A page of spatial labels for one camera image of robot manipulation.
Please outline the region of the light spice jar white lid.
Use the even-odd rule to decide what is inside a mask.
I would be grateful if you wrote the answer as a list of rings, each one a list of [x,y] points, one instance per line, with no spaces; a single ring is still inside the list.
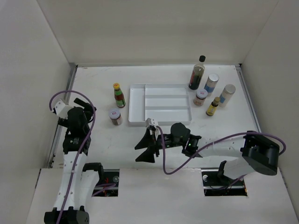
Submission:
[[[197,89],[193,103],[196,106],[202,106],[207,96],[208,96],[208,92],[205,89]]]

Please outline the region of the green label chili sauce bottle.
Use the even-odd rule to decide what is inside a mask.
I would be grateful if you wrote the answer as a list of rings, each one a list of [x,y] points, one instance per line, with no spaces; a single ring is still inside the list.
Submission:
[[[115,101],[116,101],[116,105],[119,108],[125,107],[126,102],[125,102],[123,92],[120,88],[120,85],[118,83],[114,83],[113,88],[114,88],[114,98],[115,98]]]

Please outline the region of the dark spice jar white lid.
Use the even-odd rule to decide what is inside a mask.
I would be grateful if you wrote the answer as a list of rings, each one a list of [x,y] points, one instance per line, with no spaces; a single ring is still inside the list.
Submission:
[[[122,117],[119,109],[117,108],[110,109],[108,115],[115,126],[118,126],[122,123]]]

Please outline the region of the blue label white canister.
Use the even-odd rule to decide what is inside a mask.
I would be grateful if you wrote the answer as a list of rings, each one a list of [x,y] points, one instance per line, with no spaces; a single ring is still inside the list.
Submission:
[[[207,78],[204,89],[207,91],[208,96],[211,96],[217,83],[219,81],[219,76],[217,74],[210,74]]]
[[[233,84],[227,84],[220,95],[219,106],[225,107],[229,100],[232,98],[235,91],[236,87]]]

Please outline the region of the tall dark soy sauce bottle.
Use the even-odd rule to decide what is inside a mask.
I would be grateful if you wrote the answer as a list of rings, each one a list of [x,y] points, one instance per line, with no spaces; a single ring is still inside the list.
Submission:
[[[201,55],[199,57],[199,62],[194,65],[193,70],[192,70],[192,75],[190,78],[190,82],[189,82],[189,89],[191,89],[191,90],[198,89],[199,84],[202,80],[204,71],[205,71],[205,66],[204,66],[205,60],[206,60],[206,57],[204,55]]]

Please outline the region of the small yellow label bottle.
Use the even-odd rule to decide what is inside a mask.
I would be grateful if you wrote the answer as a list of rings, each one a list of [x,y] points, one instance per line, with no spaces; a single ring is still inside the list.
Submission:
[[[220,102],[220,98],[219,97],[215,97],[214,100],[212,101],[212,103],[210,104],[210,106],[208,107],[207,111],[206,111],[206,115],[208,116],[213,116],[215,114],[215,111],[219,105]]]

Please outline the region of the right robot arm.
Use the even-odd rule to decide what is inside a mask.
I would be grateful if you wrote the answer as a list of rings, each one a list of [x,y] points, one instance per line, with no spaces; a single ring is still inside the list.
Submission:
[[[161,132],[156,125],[147,125],[143,138],[135,146],[144,152],[136,162],[155,163],[159,151],[163,154],[174,147],[182,147],[182,154],[189,160],[211,156],[231,157],[231,161],[220,163],[216,174],[217,181],[223,186],[232,185],[250,173],[274,176],[278,171],[278,158],[285,151],[273,142],[274,137],[254,131],[236,133],[218,140],[208,140],[193,135],[182,123],[175,123],[169,134]]]

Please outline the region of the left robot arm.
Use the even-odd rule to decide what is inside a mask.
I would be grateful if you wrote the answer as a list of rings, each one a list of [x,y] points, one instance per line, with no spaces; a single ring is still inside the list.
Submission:
[[[90,222],[87,202],[95,186],[105,180],[101,163],[88,163],[91,143],[89,123],[94,120],[96,109],[79,98],[77,106],[59,100],[52,110],[59,117],[59,125],[66,127],[63,141],[63,175],[52,211],[44,215],[46,224],[87,224]]]

